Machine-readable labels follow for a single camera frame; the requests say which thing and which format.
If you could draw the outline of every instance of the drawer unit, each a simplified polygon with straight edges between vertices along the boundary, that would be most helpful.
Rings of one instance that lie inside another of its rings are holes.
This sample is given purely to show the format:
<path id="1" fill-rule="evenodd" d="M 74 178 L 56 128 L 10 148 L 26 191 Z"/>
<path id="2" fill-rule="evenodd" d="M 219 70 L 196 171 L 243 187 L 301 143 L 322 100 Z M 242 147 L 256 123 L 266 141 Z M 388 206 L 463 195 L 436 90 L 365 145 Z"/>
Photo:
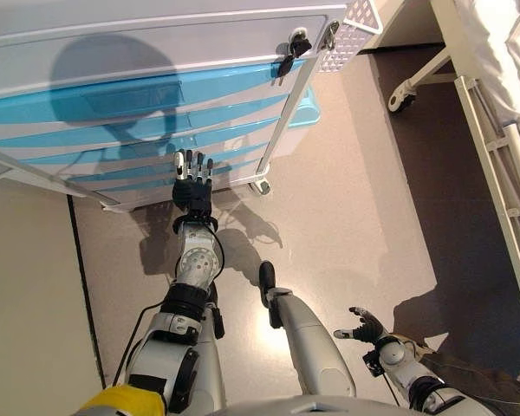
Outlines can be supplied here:
<path id="1" fill-rule="evenodd" d="M 170 199 L 181 148 L 214 159 L 217 188 L 262 179 L 328 26 L 347 9 L 108 2 L 69 13 L 52 0 L 48 20 L 30 2 L 23 19 L 0 13 L 0 178 L 113 211 Z M 312 49 L 277 78 L 297 31 Z"/>

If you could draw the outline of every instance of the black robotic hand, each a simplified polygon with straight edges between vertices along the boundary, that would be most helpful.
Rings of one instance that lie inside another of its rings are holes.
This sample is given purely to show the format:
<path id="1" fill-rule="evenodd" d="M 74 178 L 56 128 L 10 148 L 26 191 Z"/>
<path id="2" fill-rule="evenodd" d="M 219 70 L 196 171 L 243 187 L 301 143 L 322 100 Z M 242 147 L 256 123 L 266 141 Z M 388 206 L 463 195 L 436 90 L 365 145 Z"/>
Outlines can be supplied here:
<path id="1" fill-rule="evenodd" d="M 376 344 L 378 340 L 389 335 L 381 322 L 373 316 L 368 310 L 353 306 L 348 309 L 353 314 L 361 318 L 362 325 L 357 329 L 338 329 L 333 335 L 335 338 L 347 339 L 353 338 L 358 341 Z"/>
<path id="2" fill-rule="evenodd" d="M 204 224 L 217 224 L 211 217 L 211 170 L 214 165 L 212 159 L 206 162 L 206 178 L 203 171 L 203 153 L 197 154 L 197 164 L 193 166 L 192 151 L 179 150 L 174 154 L 173 163 L 175 165 L 177 178 L 173 186 L 173 203 L 187 214 L 173 224 L 173 229 L 177 233 L 181 221 L 193 221 Z"/>

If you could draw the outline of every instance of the bed wheel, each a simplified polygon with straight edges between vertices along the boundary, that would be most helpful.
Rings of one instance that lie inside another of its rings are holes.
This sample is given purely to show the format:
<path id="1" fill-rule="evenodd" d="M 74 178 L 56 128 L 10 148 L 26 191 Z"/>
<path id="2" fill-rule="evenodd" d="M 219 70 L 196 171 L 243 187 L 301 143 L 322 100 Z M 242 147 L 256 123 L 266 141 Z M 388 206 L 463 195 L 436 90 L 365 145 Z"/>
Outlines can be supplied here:
<path id="1" fill-rule="evenodd" d="M 409 107 L 414 100 L 416 100 L 416 90 L 411 87 L 410 81 L 406 80 L 393 91 L 387 102 L 387 108 L 391 113 L 399 113 Z"/>

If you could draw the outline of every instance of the drawer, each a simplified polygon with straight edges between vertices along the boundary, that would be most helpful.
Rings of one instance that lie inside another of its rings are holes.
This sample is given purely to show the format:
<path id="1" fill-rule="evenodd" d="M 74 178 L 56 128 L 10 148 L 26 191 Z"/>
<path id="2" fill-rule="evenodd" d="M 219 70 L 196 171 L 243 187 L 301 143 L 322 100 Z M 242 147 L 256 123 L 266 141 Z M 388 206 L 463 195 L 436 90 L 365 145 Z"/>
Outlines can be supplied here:
<path id="1" fill-rule="evenodd" d="M 214 169 L 220 167 L 241 164 L 263 157 L 266 145 L 241 147 L 235 150 L 220 153 L 207 154 L 206 158 L 212 158 Z M 136 185 L 151 182 L 158 179 L 174 179 L 175 166 L 169 161 L 159 165 L 135 167 L 123 171 L 108 172 L 96 175 L 79 176 L 70 179 L 71 182 L 90 191 L 98 191 L 126 185 Z"/>
<path id="2" fill-rule="evenodd" d="M 73 4 L 58 3 L 56 8 L 65 9 L 52 28 L 19 24 L 16 29 L 12 21 L 3 22 L 14 33 L 0 35 L 0 98 L 101 81 L 273 62 L 285 53 L 285 43 L 297 28 L 305 28 L 313 44 L 304 56 L 308 58 L 315 55 L 329 23 L 341 20 L 347 8 L 344 3 L 281 9 L 264 9 L 259 4 L 259 10 L 242 11 L 232 10 L 238 3 L 231 2 L 215 13 L 176 15 L 167 6 L 162 15 L 151 12 L 147 17 L 124 19 L 112 12 L 112 18 L 98 22 L 89 12 L 93 23 L 73 24 L 64 17 L 74 13 Z M 100 7 L 99 3 L 94 2 L 89 10 Z M 145 10 L 149 3 L 139 2 L 139 7 Z M 21 10 L 19 15 L 30 21 L 28 16 L 37 7 L 27 4 Z"/>
<path id="3" fill-rule="evenodd" d="M 278 65 L 262 64 L 16 95 L 0 99 L 0 125 L 56 121 L 68 123 L 64 128 L 68 128 L 69 123 L 84 121 L 103 125 L 110 124 L 109 119 L 124 117 L 120 122 L 129 122 L 134 118 L 154 115 L 157 111 L 169 112 L 176 107 L 179 107 L 179 114 L 161 115 L 176 121 L 178 116 L 185 117 L 185 112 L 202 108 L 203 112 L 197 114 L 197 117 L 209 118 L 204 111 L 213 107 L 287 94 L 302 63 L 296 61 L 293 64 L 288 82 L 282 85 L 274 82 Z M 260 91 L 254 90 L 247 94 L 251 88 Z M 222 97 L 229 98 L 229 102 L 226 100 L 226 103 L 220 103 Z"/>
<path id="4" fill-rule="evenodd" d="M 64 179 L 74 175 L 114 172 L 171 161 L 172 154 L 179 149 L 200 150 L 205 154 L 212 154 L 266 144 L 274 133 L 277 120 L 278 118 L 272 118 L 189 136 L 20 161 Z"/>
<path id="5" fill-rule="evenodd" d="M 256 173 L 258 162 L 259 160 L 252 160 L 218 168 L 212 176 L 213 189 L 223 189 L 230 186 L 234 180 L 253 176 Z M 122 204 L 147 205 L 171 200 L 174 182 L 175 179 L 158 179 L 136 185 L 109 188 L 101 190 L 99 193 Z"/>
<path id="6" fill-rule="evenodd" d="M 189 133 L 238 127 L 258 120 L 279 117 L 287 95 L 242 102 L 162 117 L 149 117 L 132 123 L 77 127 L 50 133 L 24 135 L 0 140 L 0 153 L 14 159 L 33 159 L 65 153 L 86 152 L 120 144 L 176 138 Z"/>

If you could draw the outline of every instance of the robot finger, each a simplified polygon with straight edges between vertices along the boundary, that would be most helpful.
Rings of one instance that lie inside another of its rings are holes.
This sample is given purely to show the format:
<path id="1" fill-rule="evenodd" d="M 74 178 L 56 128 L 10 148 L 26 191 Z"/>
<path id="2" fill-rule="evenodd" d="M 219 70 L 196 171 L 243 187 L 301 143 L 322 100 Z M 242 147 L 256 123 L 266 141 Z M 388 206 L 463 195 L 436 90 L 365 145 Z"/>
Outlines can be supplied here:
<path id="1" fill-rule="evenodd" d="M 340 340 L 348 340 L 353 338 L 353 331 L 352 329 L 337 329 L 334 331 L 333 336 Z"/>
<path id="2" fill-rule="evenodd" d="M 206 177 L 206 184 L 211 187 L 211 170 L 214 167 L 214 161 L 212 159 L 208 159 L 208 162 L 206 163 L 206 169 L 208 169 L 207 177 Z"/>
<path id="3" fill-rule="evenodd" d="M 357 316 L 371 315 L 367 310 L 359 308 L 358 306 L 353 306 L 348 310 Z"/>
<path id="4" fill-rule="evenodd" d="M 198 152 L 197 156 L 197 182 L 202 183 L 202 162 L 205 160 L 205 154 Z"/>
<path id="5" fill-rule="evenodd" d="M 183 150 L 179 150 L 173 155 L 173 164 L 175 165 L 175 170 L 177 173 L 177 179 L 185 179 L 185 155 L 183 154 Z"/>
<path id="6" fill-rule="evenodd" d="M 187 178 L 192 179 L 192 150 L 187 150 L 185 161 L 187 164 Z"/>

